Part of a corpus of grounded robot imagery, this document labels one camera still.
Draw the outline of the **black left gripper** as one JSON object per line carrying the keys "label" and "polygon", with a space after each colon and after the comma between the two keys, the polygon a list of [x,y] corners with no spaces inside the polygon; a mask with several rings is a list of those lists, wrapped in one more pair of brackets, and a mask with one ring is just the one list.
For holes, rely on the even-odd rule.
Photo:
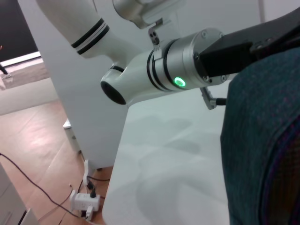
{"label": "black left gripper", "polygon": [[200,77],[242,71],[250,64],[300,46],[300,10],[265,23],[226,34],[195,60]]}

